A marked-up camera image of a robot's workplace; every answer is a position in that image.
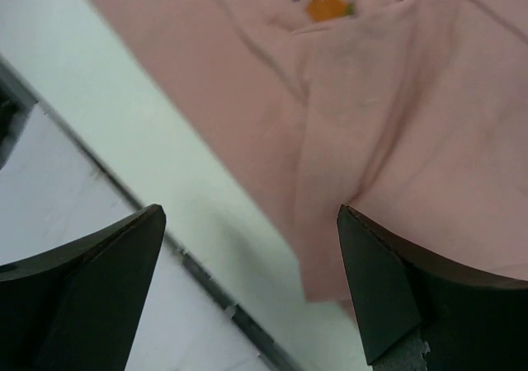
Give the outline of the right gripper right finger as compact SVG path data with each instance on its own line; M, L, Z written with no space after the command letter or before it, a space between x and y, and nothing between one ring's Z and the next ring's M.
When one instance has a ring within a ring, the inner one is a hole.
M337 229L375 370L524 370L527 283L468 267L342 206Z

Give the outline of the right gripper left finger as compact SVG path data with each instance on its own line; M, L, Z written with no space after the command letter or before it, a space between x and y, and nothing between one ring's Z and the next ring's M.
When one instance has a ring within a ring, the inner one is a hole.
M158 204L1 267L3 370L123 370L162 247Z

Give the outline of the pink printed t shirt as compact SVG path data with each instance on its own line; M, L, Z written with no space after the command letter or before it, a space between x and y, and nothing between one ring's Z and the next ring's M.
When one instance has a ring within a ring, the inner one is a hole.
M348 206L418 265L527 286L527 0L90 0L284 236L350 297Z

